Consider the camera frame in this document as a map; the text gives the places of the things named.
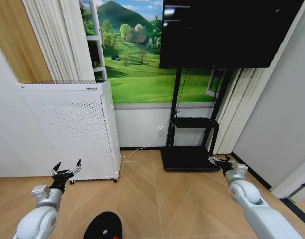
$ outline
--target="wooden wall panel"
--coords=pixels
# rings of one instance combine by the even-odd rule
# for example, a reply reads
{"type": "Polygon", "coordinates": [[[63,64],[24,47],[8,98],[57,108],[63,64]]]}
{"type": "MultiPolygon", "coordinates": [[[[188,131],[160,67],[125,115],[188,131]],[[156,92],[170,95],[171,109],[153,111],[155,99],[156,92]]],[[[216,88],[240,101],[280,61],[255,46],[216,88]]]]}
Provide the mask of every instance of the wooden wall panel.
{"type": "Polygon", "coordinates": [[[0,48],[19,82],[52,82],[21,0],[0,0],[0,48]]]}

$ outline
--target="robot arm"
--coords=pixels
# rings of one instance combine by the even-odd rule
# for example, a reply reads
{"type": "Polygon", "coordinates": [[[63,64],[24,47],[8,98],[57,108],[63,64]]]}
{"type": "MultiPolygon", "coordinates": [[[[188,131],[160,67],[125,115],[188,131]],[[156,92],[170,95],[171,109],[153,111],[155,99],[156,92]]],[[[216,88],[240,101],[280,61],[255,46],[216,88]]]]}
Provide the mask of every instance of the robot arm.
{"type": "Polygon", "coordinates": [[[244,210],[246,220],[260,239],[302,239],[293,226],[261,197],[258,189],[245,181],[247,166],[231,160],[211,159],[223,169],[232,198],[244,210]]]}
{"type": "Polygon", "coordinates": [[[80,160],[70,170],[58,171],[60,164],[57,164],[50,171],[54,179],[50,187],[40,185],[31,191],[31,194],[36,198],[36,208],[19,222],[13,239],[46,239],[54,230],[62,194],[65,192],[65,183],[81,170],[80,160]]]}

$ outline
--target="television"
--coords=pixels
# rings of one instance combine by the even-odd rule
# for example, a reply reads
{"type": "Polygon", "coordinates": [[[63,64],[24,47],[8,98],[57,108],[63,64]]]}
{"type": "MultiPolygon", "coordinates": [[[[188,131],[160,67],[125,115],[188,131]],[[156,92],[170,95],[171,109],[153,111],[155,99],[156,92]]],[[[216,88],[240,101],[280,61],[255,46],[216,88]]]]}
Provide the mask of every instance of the television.
{"type": "Polygon", "coordinates": [[[164,0],[160,67],[268,67],[303,0],[164,0]]]}

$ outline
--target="landscape mural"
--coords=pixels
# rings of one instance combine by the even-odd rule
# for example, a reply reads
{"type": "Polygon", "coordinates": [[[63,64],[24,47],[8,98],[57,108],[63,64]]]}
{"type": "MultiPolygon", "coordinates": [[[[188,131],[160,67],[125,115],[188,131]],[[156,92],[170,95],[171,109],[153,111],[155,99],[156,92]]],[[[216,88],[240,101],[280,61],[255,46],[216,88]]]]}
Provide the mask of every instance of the landscape mural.
{"type": "MultiPolygon", "coordinates": [[[[172,100],[175,69],[160,69],[162,7],[159,0],[95,0],[104,41],[104,60],[115,103],[172,100]]],[[[86,35],[94,35],[88,0],[80,0],[86,35]]],[[[88,46],[93,67],[99,66],[96,43],[88,46]]],[[[186,70],[182,70],[182,87],[186,70]]],[[[189,69],[181,102],[211,102],[206,94],[210,71],[189,69]]],[[[101,72],[95,73],[97,80],[101,72]]],[[[215,91],[219,78],[214,79],[215,91]]]]}

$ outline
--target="baseboard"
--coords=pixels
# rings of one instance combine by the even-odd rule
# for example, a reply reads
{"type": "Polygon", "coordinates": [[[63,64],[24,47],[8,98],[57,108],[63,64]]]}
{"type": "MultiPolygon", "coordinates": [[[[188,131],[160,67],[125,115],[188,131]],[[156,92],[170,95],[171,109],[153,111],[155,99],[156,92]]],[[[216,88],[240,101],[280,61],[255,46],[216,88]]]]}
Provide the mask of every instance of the baseboard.
{"type": "Polygon", "coordinates": [[[281,198],[280,199],[293,213],[296,214],[299,219],[301,219],[305,223],[305,213],[299,209],[290,199],[281,198]]]}
{"type": "MultiPolygon", "coordinates": [[[[120,150],[124,150],[124,151],[126,151],[126,150],[137,150],[139,148],[142,148],[142,147],[122,147],[122,148],[120,148],[120,150]]],[[[163,147],[146,147],[146,148],[141,149],[141,150],[160,150],[161,148],[163,148],[163,147]]]]}
{"type": "Polygon", "coordinates": [[[267,190],[271,189],[271,185],[266,182],[260,175],[258,175],[250,166],[248,166],[239,156],[237,156],[234,152],[231,152],[233,158],[235,158],[239,163],[245,164],[248,167],[248,172],[253,175],[254,178],[257,179],[267,190]]]}

